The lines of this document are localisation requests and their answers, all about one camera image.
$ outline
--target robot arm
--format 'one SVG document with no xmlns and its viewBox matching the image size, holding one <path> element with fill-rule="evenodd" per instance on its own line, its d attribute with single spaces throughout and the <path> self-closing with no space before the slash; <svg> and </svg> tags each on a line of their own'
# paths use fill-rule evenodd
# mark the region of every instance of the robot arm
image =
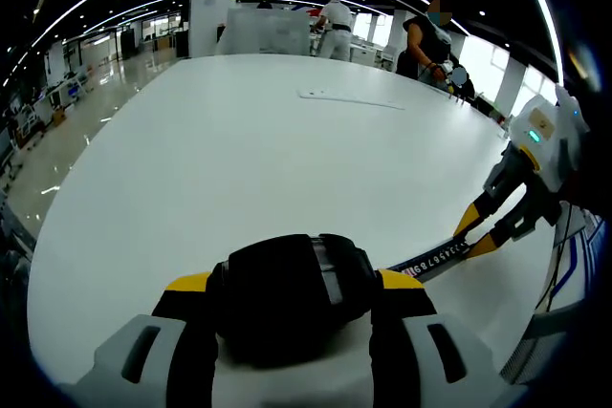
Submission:
<svg viewBox="0 0 612 408">
<path fill-rule="evenodd" d="M 589 128 L 575 98 L 557 86 L 558 105 L 542 96 L 532 98 L 510 125 L 510 143 L 493 167 L 484 192 L 468 207 L 455 237 L 465 237 L 494 214 L 523 183 L 520 202 L 468 252 L 467 258 L 492 252 L 510 238 L 533 231 L 544 217 L 554 225 L 560 216 L 558 192 L 580 163 L 580 146 Z"/>
</svg>

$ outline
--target white shirt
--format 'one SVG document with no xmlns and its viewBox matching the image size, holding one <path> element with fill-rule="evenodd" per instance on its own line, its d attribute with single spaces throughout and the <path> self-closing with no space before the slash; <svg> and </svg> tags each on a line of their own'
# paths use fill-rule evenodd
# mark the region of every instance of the white shirt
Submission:
<svg viewBox="0 0 612 408">
<path fill-rule="evenodd" d="M 327 17 L 331 24 L 351 25 L 351 11 L 338 0 L 332 0 L 321 10 L 321 16 Z"/>
</svg>

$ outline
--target person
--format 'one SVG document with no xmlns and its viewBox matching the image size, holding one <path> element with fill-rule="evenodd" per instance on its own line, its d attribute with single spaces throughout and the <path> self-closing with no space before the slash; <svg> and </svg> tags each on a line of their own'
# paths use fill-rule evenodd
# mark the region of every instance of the person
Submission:
<svg viewBox="0 0 612 408">
<path fill-rule="evenodd" d="M 427 16 L 417 15 L 404 22 L 408 43 L 400 53 L 396 72 L 446 90 L 448 76 L 443 64 L 449 63 L 452 68 L 459 61 L 450 52 L 450 35 L 442 29 L 450 22 L 452 13 L 441 11 L 440 4 L 440 0 L 434 0 L 429 4 Z"/>
<path fill-rule="evenodd" d="M 315 29 L 322 28 L 327 21 L 332 25 L 332 30 L 328 31 L 323 38 L 319 57 L 349 61 L 352 36 L 351 11 L 339 0 L 332 0 L 321 10 Z"/>
</svg>

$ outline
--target yellow trim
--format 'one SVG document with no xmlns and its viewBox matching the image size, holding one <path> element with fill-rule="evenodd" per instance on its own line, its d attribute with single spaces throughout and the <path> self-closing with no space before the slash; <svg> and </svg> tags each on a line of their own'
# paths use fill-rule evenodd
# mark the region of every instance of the yellow trim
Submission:
<svg viewBox="0 0 612 408">
<path fill-rule="evenodd" d="M 466 254 L 466 258 L 477 257 L 478 255 L 484 255 L 485 253 L 493 252 L 497 250 L 497 246 L 493 241 L 490 233 L 485 234 L 480 241 L 478 241 L 474 247 Z"/>
<path fill-rule="evenodd" d="M 459 226 L 457 229 L 455 229 L 455 234 L 453 234 L 453 236 L 457 236 L 464 229 L 466 229 L 468 225 L 473 224 L 479 218 L 480 214 L 478 213 L 476 206 L 474 203 L 470 204 L 466 209 L 466 212 L 463 214 L 463 217 L 461 217 L 461 222 L 459 222 Z"/>
<path fill-rule="evenodd" d="M 527 155 L 527 158 L 529 158 L 532 163 L 534 164 L 534 169 L 536 171 L 539 171 L 539 163 L 536 160 L 536 157 L 534 157 L 534 155 L 532 155 L 532 152 L 530 152 L 529 150 L 527 150 L 527 147 L 525 145 L 521 145 L 520 147 L 518 147 L 518 149 L 523 152 L 525 155 Z"/>
<path fill-rule="evenodd" d="M 209 276 L 209 272 L 201 272 L 199 274 L 179 277 L 165 289 L 175 291 L 206 291 Z"/>
<path fill-rule="evenodd" d="M 379 269 L 382 276 L 382 285 L 385 289 L 422 289 L 423 284 L 414 277 L 389 269 Z"/>
</svg>

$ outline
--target cable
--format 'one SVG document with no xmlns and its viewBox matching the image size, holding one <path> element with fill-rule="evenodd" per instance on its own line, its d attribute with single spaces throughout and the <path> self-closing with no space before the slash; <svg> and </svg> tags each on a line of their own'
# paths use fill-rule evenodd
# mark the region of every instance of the cable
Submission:
<svg viewBox="0 0 612 408">
<path fill-rule="evenodd" d="M 555 269 L 553 270 L 553 275 L 551 276 L 551 280 L 548 283 L 548 286 L 546 287 L 544 294 L 542 295 L 542 297 L 539 299 L 539 301 L 535 305 L 535 310 L 546 299 L 546 297 L 550 293 L 550 290 L 555 286 L 554 284 L 557 283 L 558 267 L 561 263 L 561 255 L 563 254 L 563 250 L 565 249 L 565 242 L 567 241 L 567 233 L 570 229 L 570 222 L 572 221 L 572 208 L 573 207 L 574 206 L 570 204 L 570 210 L 567 213 L 567 223 L 565 224 L 565 233 L 563 234 L 563 242 L 561 243 L 560 247 L 557 249 L 557 261 L 555 263 Z M 551 298 L 548 303 L 548 306 L 546 307 L 547 312 L 550 310 L 552 302 L 553 302 L 553 299 Z"/>
<path fill-rule="evenodd" d="M 429 64 L 427 64 L 427 67 L 425 67 L 425 68 L 423 69 L 423 71 L 421 72 L 421 74 L 420 74 L 419 76 L 417 76 L 417 81 L 421 79 L 421 77 L 423 76 L 423 74 L 424 74 L 425 72 L 427 72 L 427 69 L 429 69 L 429 67 L 431 67 L 431 64 L 433 64 L 433 70 L 434 70 L 434 71 L 436 70 L 436 67 L 440 67 L 440 66 L 438 66 L 438 65 L 437 65 L 435 62 L 431 61 Z"/>
</svg>

